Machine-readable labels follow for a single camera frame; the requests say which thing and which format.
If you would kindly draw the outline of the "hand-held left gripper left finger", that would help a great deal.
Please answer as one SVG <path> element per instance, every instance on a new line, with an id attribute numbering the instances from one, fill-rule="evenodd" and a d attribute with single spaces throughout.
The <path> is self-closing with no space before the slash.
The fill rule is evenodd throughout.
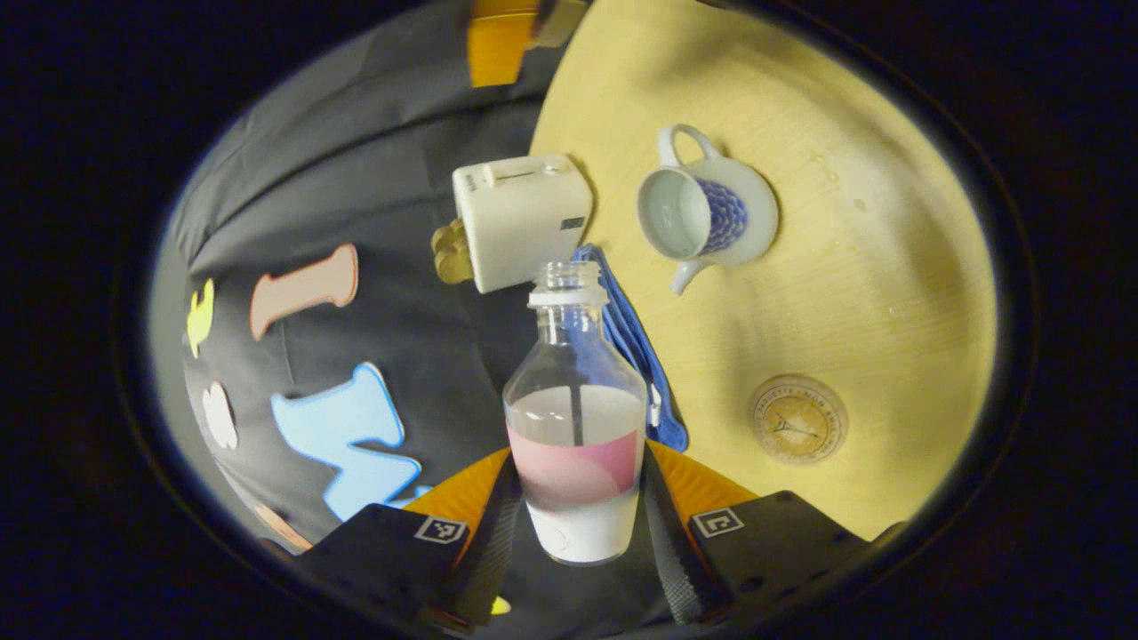
<path id="1" fill-rule="evenodd" d="M 297 555 L 297 568 L 366 612 L 471 632 L 492 618 L 520 501 L 504 448 L 405 507 L 364 507 Z"/>

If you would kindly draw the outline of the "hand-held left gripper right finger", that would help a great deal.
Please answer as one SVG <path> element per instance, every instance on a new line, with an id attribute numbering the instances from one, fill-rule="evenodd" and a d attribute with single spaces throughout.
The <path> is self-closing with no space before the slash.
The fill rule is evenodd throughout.
<path id="1" fill-rule="evenodd" d="M 769 627 L 869 553 L 868 541 L 792 491 L 757 495 L 657 442 L 644 446 L 641 489 L 682 627 Z"/>

